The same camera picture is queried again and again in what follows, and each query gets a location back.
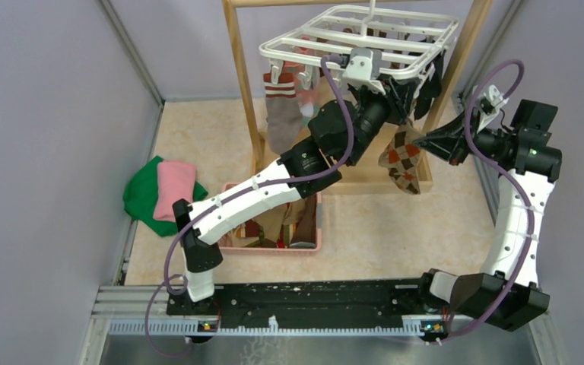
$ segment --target wooden rack base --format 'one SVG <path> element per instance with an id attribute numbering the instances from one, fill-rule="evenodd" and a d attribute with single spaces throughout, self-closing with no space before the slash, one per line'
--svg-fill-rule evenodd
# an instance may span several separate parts
<path id="1" fill-rule="evenodd" d="M 390 2 L 393 0 L 378 0 L 377 2 Z M 256 125 L 256 114 L 252 103 L 252 91 L 249 87 L 247 77 L 247 66 L 245 62 L 245 51 L 243 40 L 240 36 L 240 26 L 238 21 L 238 8 L 252 8 L 264 6 L 285 6 L 285 5 L 319 5 L 338 3 L 364 3 L 367 0 L 353 0 L 344 2 L 342 0 L 222 0 L 225 19 L 227 21 L 227 31 L 229 33 L 236 73 L 240 85 L 240 93 L 245 107 L 247 118 L 247 128 L 252 142 L 252 171 L 254 173 L 263 169 L 276 157 L 267 143 L 265 135 L 258 130 Z M 437 128 L 440 118 L 443 115 L 446 104 L 451 99 L 452 92 L 458 83 L 458 79 L 465 67 L 467 59 L 471 54 L 471 49 L 480 33 L 482 24 L 489 13 L 492 0 L 474 0 L 467 15 L 465 25 L 462 27 L 460 37 L 451 54 L 451 59 L 443 76 L 443 92 L 433 102 L 429 115 L 422 132 L 426 133 Z M 377 166 L 379 153 L 391 141 L 395 132 L 395 126 L 384 125 L 367 152 L 355 167 L 340 170 L 343 178 L 326 190 L 328 194 L 379 194 L 401 192 L 388 177 L 386 169 Z M 300 134 L 300 139 L 308 136 L 307 129 Z M 428 192 L 433 185 L 428 158 L 426 154 L 421 154 L 420 164 L 417 170 L 417 177 L 420 180 L 422 192 Z"/>

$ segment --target green cloth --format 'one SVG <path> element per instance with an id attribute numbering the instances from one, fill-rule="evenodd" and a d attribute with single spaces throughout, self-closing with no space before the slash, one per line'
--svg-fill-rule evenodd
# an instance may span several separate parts
<path id="1" fill-rule="evenodd" d="M 143 221 L 160 237 L 173 236 L 178 228 L 173 222 L 156 221 L 153 212 L 157 204 L 157 165 L 163 158 L 156 156 L 142 167 L 124 188 L 124 210 L 132 218 Z M 198 202 L 207 197 L 207 190 L 195 182 L 193 200 Z"/>

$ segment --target gray wall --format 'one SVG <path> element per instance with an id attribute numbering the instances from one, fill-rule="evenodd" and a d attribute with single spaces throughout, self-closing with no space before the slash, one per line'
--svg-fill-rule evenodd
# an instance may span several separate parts
<path id="1" fill-rule="evenodd" d="M 571 363 L 584 363 L 584 2 L 526 2 L 494 64 L 525 63 L 525 79 L 507 108 L 520 99 L 559 106 L 551 144 L 563 150 L 560 180 L 547 205 L 539 250 L 540 282 Z M 495 80 L 507 88 L 515 71 Z"/>
<path id="2" fill-rule="evenodd" d="M 240 96 L 221 0 L 112 3 L 163 97 L 178 100 Z M 444 0 L 378 6 L 451 14 L 464 20 L 471 3 L 472 0 Z M 463 81 L 471 74 L 510 3 L 511 0 L 494 1 Z M 255 96 L 264 94 L 262 74 L 268 69 L 267 61 L 259 55 L 259 44 L 299 27 L 327 8 L 328 5 L 304 5 L 238 10 L 249 82 Z"/>
<path id="3" fill-rule="evenodd" d="M 94 0 L 0 1 L 0 364 L 76 361 L 156 118 Z"/>

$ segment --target pink basket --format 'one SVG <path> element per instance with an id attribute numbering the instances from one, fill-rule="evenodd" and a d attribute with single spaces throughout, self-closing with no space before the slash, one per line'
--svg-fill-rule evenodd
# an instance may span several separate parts
<path id="1" fill-rule="evenodd" d="M 223 185 L 223 191 L 227 191 L 230 187 L 238 185 L 238 182 L 228 182 Z M 323 203 L 321 193 L 316 193 L 316 247 L 313 249 L 271 249 L 265 247 L 221 247 L 221 251 L 227 253 L 237 253 L 242 255 L 284 255 L 284 256 L 304 256 L 313 255 L 321 249 L 322 234 L 321 228 L 323 224 Z"/>

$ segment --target pink cloth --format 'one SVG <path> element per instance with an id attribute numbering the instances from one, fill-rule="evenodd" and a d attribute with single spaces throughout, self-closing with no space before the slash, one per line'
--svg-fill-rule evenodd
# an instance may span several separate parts
<path id="1" fill-rule="evenodd" d="M 193 202 L 195 166 L 179 161 L 162 161 L 157 165 L 157 205 L 153 212 L 156 221 L 175 222 L 173 203 L 185 199 Z"/>

